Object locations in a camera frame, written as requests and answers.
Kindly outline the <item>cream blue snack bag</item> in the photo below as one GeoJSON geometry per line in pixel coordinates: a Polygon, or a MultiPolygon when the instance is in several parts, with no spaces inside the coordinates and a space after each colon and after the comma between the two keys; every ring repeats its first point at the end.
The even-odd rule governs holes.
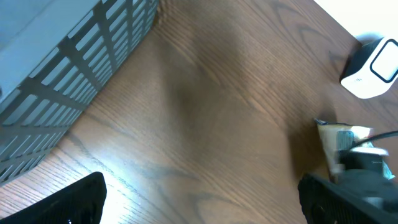
{"type": "Polygon", "coordinates": [[[373,142],[397,136],[397,131],[373,134],[373,128],[346,123],[330,123],[315,120],[323,152],[325,153],[330,179],[336,181],[338,174],[344,170],[340,154],[347,154],[356,147],[375,147],[373,142]]]}

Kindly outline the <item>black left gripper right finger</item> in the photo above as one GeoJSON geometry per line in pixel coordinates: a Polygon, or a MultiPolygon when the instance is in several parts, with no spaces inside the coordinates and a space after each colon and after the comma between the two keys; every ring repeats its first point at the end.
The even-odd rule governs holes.
{"type": "Polygon", "coordinates": [[[298,191],[308,223],[397,223],[397,184],[376,172],[344,172],[337,183],[306,174],[298,191]]]}

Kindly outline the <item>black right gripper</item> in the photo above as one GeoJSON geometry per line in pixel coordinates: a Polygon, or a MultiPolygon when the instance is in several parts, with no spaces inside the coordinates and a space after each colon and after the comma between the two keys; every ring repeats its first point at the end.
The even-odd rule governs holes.
{"type": "Polygon", "coordinates": [[[337,184],[352,194],[386,212],[397,211],[397,183],[384,158],[385,149],[356,147],[340,154],[344,170],[337,184]]]}

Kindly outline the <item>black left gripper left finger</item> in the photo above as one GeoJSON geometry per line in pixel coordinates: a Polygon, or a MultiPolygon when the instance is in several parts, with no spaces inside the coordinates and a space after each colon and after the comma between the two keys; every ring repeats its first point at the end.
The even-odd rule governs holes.
{"type": "Polygon", "coordinates": [[[106,194],[103,174],[94,172],[41,201],[1,219],[1,223],[99,224],[106,194]]]}

